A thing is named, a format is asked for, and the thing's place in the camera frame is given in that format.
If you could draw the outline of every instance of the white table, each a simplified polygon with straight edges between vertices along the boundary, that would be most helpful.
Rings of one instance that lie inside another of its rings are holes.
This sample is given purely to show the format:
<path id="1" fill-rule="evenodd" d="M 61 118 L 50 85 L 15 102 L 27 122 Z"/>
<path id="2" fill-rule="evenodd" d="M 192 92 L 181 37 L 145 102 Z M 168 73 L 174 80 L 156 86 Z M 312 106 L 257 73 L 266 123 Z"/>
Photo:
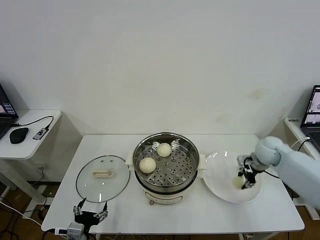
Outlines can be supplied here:
<path id="1" fill-rule="evenodd" d="M 50 134 L 51 129 L 54 127 L 56 122 L 61 116 L 60 110 L 20 110 L 17 111 L 19 119 L 17 123 L 27 124 L 43 118 L 45 116 L 53 116 L 53 121 L 49 126 L 49 131 L 40 139 L 34 140 L 33 137 L 37 132 L 45 128 L 52 118 L 45 118 L 38 122 L 35 122 L 26 127 L 29 128 L 29 131 L 23 142 L 18 144 L 10 143 L 10 133 L 17 128 L 21 127 L 12 127 L 1 139 L 0 139 L 0 172 L 13 182 L 17 187 L 22 191 L 28 194 L 32 201 L 27 207 L 26 211 L 33 210 L 37 204 L 43 204 L 45 202 L 45 197 L 41 195 L 45 190 L 46 186 L 41 185 L 38 190 L 35 190 L 20 174 L 10 165 L 7 161 L 10 160 L 28 160 L 31 158 L 36 150 L 39 148 L 44 139 Z M 52 199 L 47 199 L 47 203 L 50 204 Z M 27 212 L 25 215 L 30 217 L 32 212 Z"/>
<path id="2" fill-rule="evenodd" d="M 102 155 L 126 159 L 144 135 L 86 135 L 55 195 L 42 224 L 42 230 L 66 229 L 74 221 L 73 206 L 82 198 L 76 190 L 76 178 L 82 167 Z M 186 135 L 201 154 L 238 152 L 250 154 L 258 138 L 255 135 Z M 226 202 L 210 192 L 197 178 L 190 195 L 173 205 L 149 205 L 142 188 L 131 172 L 124 191 L 108 202 L 108 217 L 91 228 L 94 234 L 238 234 L 302 230 L 305 225 L 283 183 L 263 175 L 262 191 L 253 201 Z M 83 210 L 99 212 L 104 203 L 86 202 Z M 251 239 L 262 239 L 255 236 Z"/>
<path id="3" fill-rule="evenodd" d="M 301 121 L 302 121 L 302 117 L 288 116 L 284 119 L 284 123 L 291 130 L 291 132 L 293 133 L 293 135 L 296 137 L 297 140 L 306 137 L 305 133 L 300 128 Z M 315 160 L 320 160 L 320 153 L 311 142 L 304 143 L 303 148 L 305 149 L 305 152 L 309 156 L 313 157 Z M 302 197 L 294 198 L 293 203 L 296 206 L 304 206 L 305 209 L 307 210 L 307 212 L 309 213 L 312 220 L 320 220 L 320 216 L 317 213 L 317 211 L 313 207 L 311 207 L 310 205 L 305 203 L 305 201 Z"/>

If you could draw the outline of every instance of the pot base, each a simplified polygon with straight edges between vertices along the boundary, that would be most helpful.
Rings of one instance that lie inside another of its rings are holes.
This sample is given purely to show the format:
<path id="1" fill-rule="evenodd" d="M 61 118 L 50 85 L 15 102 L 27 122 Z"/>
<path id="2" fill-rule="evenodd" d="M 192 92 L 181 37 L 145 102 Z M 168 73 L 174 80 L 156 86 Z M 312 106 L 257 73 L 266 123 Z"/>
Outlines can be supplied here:
<path id="1" fill-rule="evenodd" d="M 171 195 L 156 194 L 145 188 L 143 188 L 143 192 L 144 192 L 144 195 L 150 200 L 149 201 L 150 205 L 153 205 L 154 203 L 161 204 L 161 205 L 171 205 L 171 204 L 177 204 L 181 202 L 183 199 L 185 199 L 188 196 L 191 187 L 192 186 L 188 187 L 188 189 L 182 192 L 179 192 L 177 194 L 171 194 Z"/>

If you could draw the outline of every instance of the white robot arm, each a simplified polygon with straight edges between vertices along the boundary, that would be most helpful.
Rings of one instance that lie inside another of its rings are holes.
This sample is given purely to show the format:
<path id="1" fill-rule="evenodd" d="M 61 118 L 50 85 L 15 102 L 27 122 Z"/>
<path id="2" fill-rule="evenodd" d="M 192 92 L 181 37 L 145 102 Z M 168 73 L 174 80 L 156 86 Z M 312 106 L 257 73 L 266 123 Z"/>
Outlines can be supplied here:
<path id="1" fill-rule="evenodd" d="M 259 140 L 250 156 L 241 155 L 237 160 L 241 165 L 238 175 L 246 178 L 242 189 L 251 188 L 255 175 L 271 167 L 293 191 L 320 209 L 320 160 L 292 150 L 273 136 Z"/>

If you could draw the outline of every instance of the keyboard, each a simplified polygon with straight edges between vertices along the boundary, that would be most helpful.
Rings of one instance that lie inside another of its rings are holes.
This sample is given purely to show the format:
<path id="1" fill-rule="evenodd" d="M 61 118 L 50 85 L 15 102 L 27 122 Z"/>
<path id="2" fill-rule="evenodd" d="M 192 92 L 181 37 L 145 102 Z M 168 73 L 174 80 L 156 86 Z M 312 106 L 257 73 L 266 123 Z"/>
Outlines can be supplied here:
<path id="1" fill-rule="evenodd" d="M 308 132 L 311 140 L 320 146 L 320 131 Z"/>

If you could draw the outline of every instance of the steamed bun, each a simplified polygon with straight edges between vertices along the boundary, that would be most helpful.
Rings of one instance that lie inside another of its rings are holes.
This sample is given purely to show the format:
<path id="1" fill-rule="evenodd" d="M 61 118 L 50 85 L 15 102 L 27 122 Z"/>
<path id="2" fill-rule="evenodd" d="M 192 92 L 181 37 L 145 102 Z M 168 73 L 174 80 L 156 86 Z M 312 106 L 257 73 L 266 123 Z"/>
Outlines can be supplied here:
<path id="1" fill-rule="evenodd" d="M 241 189 L 242 186 L 246 183 L 246 178 L 244 175 L 242 176 L 235 176 L 232 180 L 233 186 L 235 186 L 236 189 Z"/>
<path id="2" fill-rule="evenodd" d="M 156 149 L 156 153 L 160 157 L 168 157 L 171 154 L 171 146 L 168 143 L 161 143 Z"/>
<path id="3" fill-rule="evenodd" d="M 152 173 L 156 169 L 156 161 L 151 157 L 146 157 L 140 161 L 139 168 L 144 174 Z"/>

